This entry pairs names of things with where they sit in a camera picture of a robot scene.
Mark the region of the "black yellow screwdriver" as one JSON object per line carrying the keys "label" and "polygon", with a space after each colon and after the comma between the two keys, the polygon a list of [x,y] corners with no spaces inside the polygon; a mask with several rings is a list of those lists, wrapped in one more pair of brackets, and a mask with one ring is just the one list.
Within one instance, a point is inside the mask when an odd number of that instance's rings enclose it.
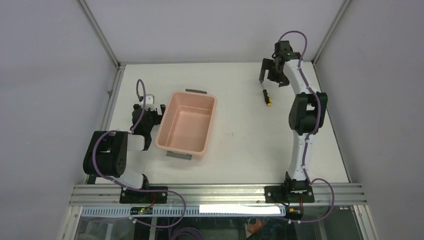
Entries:
{"label": "black yellow screwdriver", "polygon": [[269,107],[269,106],[271,106],[271,105],[272,105],[271,97],[270,97],[270,95],[268,94],[268,91],[267,91],[267,89],[265,88],[264,84],[263,84],[263,83],[261,83],[260,85],[261,85],[261,87],[262,87],[262,93],[263,93],[263,97],[264,97],[265,104]]}

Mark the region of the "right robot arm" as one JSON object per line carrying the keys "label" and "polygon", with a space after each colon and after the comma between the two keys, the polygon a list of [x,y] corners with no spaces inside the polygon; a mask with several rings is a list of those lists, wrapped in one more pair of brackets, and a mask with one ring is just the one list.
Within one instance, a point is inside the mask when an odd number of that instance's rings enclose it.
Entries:
{"label": "right robot arm", "polygon": [[265,79],[279,87],[291,86],[294,100],[288,115],[293,133],[291,161],[284,182],[264,187],[268,204],[313,203],[315,201],[308,174],[311,150],[316,134],[323,126],[328,95],[308,82],[302,69],[303,57],[293,51],[290,42],[279,40],[274,45],[271,58],[262,61],[258,81]]}

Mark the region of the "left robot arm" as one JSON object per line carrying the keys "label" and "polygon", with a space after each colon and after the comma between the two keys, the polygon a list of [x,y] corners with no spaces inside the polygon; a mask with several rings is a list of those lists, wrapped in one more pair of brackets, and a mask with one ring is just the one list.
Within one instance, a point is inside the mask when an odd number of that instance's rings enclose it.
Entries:
{"label": "left robot arm", "polygon": [[150,186],[147,176],[127,166],[129,151],[149,149],[155,125],[160,125],[166,110],[153,105],[133,105],[132,126],[129,131],[94,131],[83,160],[83,171],[104,178],[121,187],[121,204],[165,204],[166,186]]}

